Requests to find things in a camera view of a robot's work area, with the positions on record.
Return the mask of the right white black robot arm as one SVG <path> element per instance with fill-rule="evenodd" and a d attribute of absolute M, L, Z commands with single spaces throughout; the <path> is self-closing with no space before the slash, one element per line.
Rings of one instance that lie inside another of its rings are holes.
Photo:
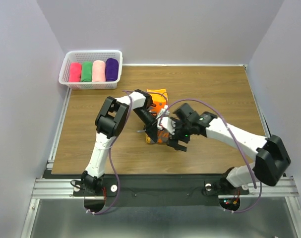
<path fill-rule="evenodd" d="M 179 142 L 188 143 L 192 135 L 202 135 L 238 149 L 243 160 L 253 163 L 233 167 L 223 174 L 220 189 L 232 193 L 237 187 L 256 182 L 275 186 L 291 164 L 290 156 L 282 139 L 256 135 L 227 123 L 220 115 L 210 112 L 199 114 L 188 103 L 182 104 L 170 116 L 168 108 L 162 110 L 157 127 L 169 133 L 167 145 L 175 150 L 186 151 Z"/>

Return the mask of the pink microfiber towel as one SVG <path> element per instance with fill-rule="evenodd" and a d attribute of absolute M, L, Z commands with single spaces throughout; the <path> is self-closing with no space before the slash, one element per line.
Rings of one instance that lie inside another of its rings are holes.
<path fill-rule="evenodd" d="M 82 65 L 77 62 L 72 62 L 69 66 L 69 83 L 78 83 L 81 81 Z"/>

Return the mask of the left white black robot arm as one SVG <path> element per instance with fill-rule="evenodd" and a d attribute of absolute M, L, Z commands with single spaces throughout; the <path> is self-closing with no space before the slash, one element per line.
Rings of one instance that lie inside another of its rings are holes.
<path fill-rule="evenodd" d="M 139 89 L 124 97 L 108 96 L 105 99 L 95 120 L 96 140 L 92 155 L 81 175 L 81 182 L 90 195 L 101 192 L 109 150 L 123 131 L 131 111 L 144 123 L 145 133 L 153 141 L 158 140 L 157 120 L 149 111 L 153 105 L 152 96 Z"/>

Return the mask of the orange towel with blue spots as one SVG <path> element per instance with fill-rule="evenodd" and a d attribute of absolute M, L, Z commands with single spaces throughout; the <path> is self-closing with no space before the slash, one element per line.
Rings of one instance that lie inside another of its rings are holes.
<path fill-rule="evenodd" d="M 154 117 L 158 115 L 161 109 L 164 109 L 165 105 L 168 104 L 168 93 L 166 89 L 159 89 L 159 90 L 150 90 L 147 89 L 147 93 L 152 96 L 153 106 L 149 108 L 149 111 L 152 113 Z M 154 144 L 154 142 L 147 134 L 146 136 L 146 143 L 147 144 Z M 166 130 L 158 131 L 158 140 L 157 143 L 166 143 L 169 138 L 169 133 Z"/>

